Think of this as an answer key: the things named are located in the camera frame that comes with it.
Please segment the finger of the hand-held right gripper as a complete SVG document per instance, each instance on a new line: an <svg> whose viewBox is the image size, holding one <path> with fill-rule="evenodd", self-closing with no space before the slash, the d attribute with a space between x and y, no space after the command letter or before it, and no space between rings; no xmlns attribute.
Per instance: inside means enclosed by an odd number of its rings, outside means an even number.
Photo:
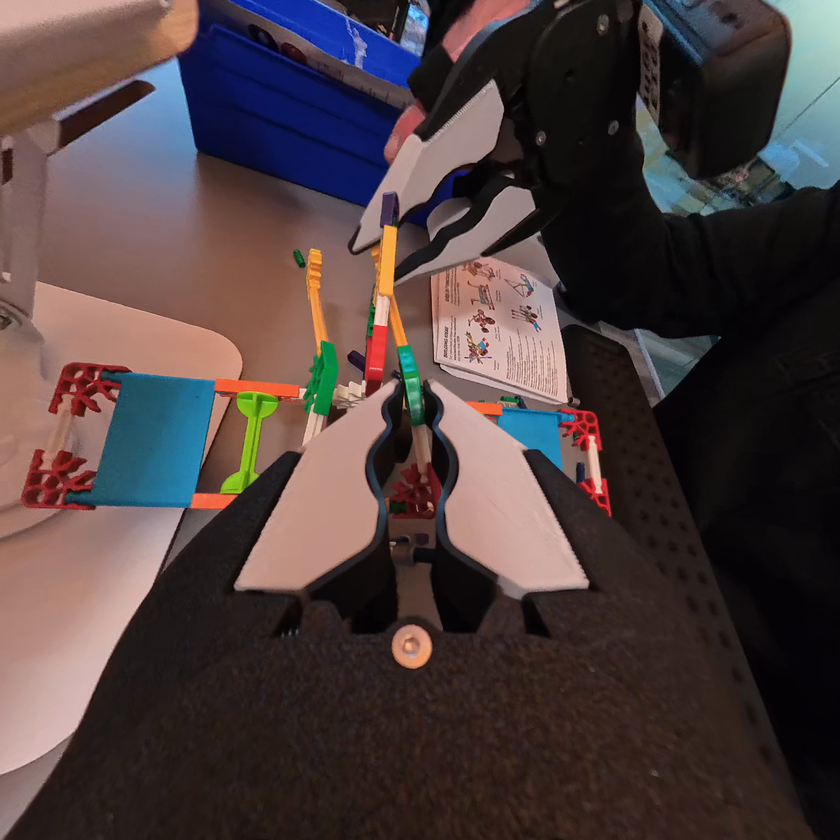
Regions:
<svg viewBox="0 0 840 840"><path fill-rule="evenodd" d="M473 196L454 196L427 219L429 243L395 268L396 286L488 256L535 210L530 190L511 174L494 174Z"/></svg>
<svg viewBox="0 0 840 840"><path fill-rule="evenodd" d="M429 139L412 133L365 208L349 243L351 254L379 241L384 194L396 194L400 219L427 204L450 173L479 162L494 149L504 111L498 85L490 80Z"/></svg>

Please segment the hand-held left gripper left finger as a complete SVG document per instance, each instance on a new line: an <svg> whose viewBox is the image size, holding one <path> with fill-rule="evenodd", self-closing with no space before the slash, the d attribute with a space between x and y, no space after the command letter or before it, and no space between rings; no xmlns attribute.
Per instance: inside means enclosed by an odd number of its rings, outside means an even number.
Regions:
<svg viewBox="0 0 840 840"><path fill-rule="evenodd" d="M238 592L302 591L371 544L379 507L365 467L397 386L383 385L303 449L234 584Z"/></svg>

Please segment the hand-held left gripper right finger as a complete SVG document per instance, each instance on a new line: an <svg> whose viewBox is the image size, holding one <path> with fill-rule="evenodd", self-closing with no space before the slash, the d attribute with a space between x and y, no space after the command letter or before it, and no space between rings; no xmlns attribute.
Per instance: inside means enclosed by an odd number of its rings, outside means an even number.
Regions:
<svg viewBox="0 0 840 840"><path fill-rule="evenodd" d="M446 550L514 598L588 589L525 446L439 381L427 380L424 396Z"/></svg>

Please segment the yellow rod with connector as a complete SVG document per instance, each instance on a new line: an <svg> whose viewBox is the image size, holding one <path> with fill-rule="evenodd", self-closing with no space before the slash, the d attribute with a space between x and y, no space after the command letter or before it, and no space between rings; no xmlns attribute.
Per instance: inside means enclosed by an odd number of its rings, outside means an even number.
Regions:
<svg viewBox="0 0 840 840"><path fill-rule="evenodd" d="M329 341L326 322L322 311L320 298L322 279L322 252L316 248L310 248L308 252L308 263L306 268L306 287L308 300L311 309L311 319L316 341L316 353L321 355L322 344Z"/></svg>
<svg viewBox="0 0 840 840"><path fill-rule="evenodd" d="M377 306L379 305L379 298L382 297L380 295L380 273L381 273L381 256L382 247L380 245L376 245L371 250L371 256L374 261L375 267L375 282L374 282L374 291L372 296L372 303L374 305L374 310L376 311ZM394 335L395 343L398 347L402 347L409 344L409 341L406 337L406 332L404 330L403 321L397 307L396 298L391 295L389 297L390 305L388 308L388 318L391 326L391 330Z"/></svg>

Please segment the colourful construction toy model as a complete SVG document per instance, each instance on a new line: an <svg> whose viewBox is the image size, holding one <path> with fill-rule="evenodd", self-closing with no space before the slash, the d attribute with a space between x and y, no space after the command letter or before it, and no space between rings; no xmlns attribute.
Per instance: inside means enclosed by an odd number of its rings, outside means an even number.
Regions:
<svg viewBox="0 0 840 840"><path fill-rule="evenodd" d="M257 479L256 455L264 419L280 402L305 406L303 449L327 427L383 385L397 381L383 407L386 430L368 455L365 473L379 507L371 544L315 581L328 582L351 562L388 547L389 502L437 525L440 485L433 469L424 384L411 346L397 346L389 322L394 296L396 195L381 204L379 305L367 334L362 385L336 383L333 344L322 344L305 390L281 384L202 380L133 373L124 367L68 364L48 411L56 419L49 444L33 453L21 479L23 506L41 510L203 508L222 510ZM505 431L505 419L525 421L524 411L468 402ZM446 550L454 562L475 569Z"/></svg>

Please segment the person's right forearm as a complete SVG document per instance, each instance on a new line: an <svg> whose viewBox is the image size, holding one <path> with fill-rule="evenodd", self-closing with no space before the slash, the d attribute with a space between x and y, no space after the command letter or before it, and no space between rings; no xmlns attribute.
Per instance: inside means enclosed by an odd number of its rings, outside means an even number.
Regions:
<svg viewBox="0 0 840 840"><path fill-rule="evenodd" d="M541 232L580 319L666 338L724 335L838 280L838 184L680 217L651 196L637 133L623 129L614 139L617 148Z"/></svg>

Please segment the person's right hand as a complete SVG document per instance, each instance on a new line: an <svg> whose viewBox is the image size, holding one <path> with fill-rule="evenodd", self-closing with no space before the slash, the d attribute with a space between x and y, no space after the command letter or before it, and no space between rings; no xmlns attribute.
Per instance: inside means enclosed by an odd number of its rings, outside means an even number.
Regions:
<svg viewBox="0 0 840 840"><path fill-rule="evenodd" d="M385 145L387 163L394 162L409 135L425 120L469 42L487 26L512 18L529 5L530 1L430 2L432 14L423 57L408 80L414 100Z"/></svg>

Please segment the white instruction booklet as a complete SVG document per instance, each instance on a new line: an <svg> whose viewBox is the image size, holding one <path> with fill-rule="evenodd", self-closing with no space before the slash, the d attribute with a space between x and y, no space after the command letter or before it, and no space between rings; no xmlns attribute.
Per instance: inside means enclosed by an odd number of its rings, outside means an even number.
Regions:
<svg viewBox="0 0 840 840"><path fill-rule="evenodd" d="M552 290L494 258L432 276L434 361L453 375L560 405L570 393Z"/></svg>

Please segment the white printed bag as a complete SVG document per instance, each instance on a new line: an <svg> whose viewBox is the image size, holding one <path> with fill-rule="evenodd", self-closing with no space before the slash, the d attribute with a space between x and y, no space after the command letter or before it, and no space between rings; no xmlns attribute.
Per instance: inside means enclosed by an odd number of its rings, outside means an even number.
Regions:
<svg viewBox="0 0 840 840"><path fill-rule="evenodd" d="M409 51L330 5L315 1L202 2L206 16L259 46L398 110L413 100Z"/></svg>

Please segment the blue plastic bin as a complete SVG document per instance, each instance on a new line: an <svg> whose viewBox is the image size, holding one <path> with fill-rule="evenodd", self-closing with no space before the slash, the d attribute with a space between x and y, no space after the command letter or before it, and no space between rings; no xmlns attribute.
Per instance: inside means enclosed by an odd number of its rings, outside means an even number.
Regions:
<svg viewBox="0 0 840 840"><path fill-rule="evenodd" d="M350 2L322 2L349 16ZM364 206L381 183L383 150L403 110L258 45L208 17L179 58L198 151ZM366 25L364 22L349 16ZM391 39L419 63L427 21ZM415 46L410 37L415 35Z"/></svg>

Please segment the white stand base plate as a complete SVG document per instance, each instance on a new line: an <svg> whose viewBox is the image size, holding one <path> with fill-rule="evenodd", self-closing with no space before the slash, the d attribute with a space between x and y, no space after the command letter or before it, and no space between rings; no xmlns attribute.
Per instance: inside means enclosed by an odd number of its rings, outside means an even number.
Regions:
<svg viewBox="0 0 840 840"><path fill-rule="evenodd" d="M39 282L35 326L48 377L69 362L237 379L223 335ZM62 511L2 540L1 772L74 732L123 629L151 588L179 508Z"/></svg>

